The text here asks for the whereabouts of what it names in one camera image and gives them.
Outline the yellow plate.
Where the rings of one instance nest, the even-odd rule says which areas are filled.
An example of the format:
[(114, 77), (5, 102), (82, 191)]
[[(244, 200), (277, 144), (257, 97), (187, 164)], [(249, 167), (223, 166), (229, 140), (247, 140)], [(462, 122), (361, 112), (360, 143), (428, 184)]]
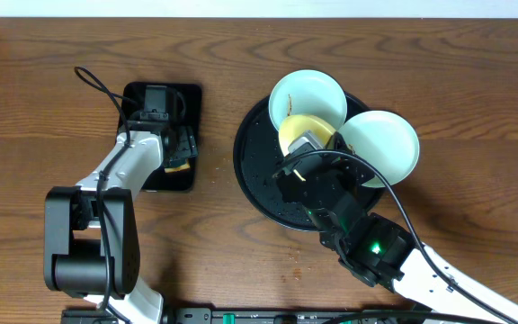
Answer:
[[(332, 125), (315, 115), (288, 116), (278, 132), (281, 152), (285, 158), (293, 158), (302, 153), (324, 149), (335, 132)], [(298, 179), (306, 182), (305, 176), (319, 168), (322, 160), (321, 155), (304, 157), (294, 166), (288, 166), (286, 174), (293, 172)]]

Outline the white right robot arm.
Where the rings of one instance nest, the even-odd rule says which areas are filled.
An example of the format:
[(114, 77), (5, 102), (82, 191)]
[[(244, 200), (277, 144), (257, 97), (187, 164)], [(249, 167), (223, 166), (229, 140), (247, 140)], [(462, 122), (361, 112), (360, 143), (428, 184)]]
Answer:
[(442, 258), (419, 238), (408, 217), (400, 226), (363, 209), (356, 193), (364, 183), (377, 178), (389, 194), (394, 190), (339, 133), (323, 141), (305, 131), (288, 151), (273, 174), (283, 200), (300, 205), (321, 244), (353, 277), (423, 304), (433, 318), (518, 323), (518, 304)]

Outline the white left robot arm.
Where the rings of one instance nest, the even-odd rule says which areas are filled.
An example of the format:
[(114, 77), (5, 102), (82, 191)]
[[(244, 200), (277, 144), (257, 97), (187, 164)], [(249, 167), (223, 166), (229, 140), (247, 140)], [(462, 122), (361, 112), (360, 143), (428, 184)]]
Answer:
[(92, 310), (67, 323), (162, 323), (165, 300), (140, 277), (134, 201), (142, 190), (185, 190), (197, 156), (194, 112), (134, 112), (112, 150), (74, 186), (55, 186), (44, 205), (44, 282)]

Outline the green and yellow sponge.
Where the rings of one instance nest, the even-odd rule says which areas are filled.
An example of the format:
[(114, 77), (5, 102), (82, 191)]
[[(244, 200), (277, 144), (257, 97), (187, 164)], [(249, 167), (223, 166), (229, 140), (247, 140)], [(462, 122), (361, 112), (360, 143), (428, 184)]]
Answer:
[(163, 163), (166, 174), (183, 172), (191, 169), (191, 164), (188, 158), (166, 159)]

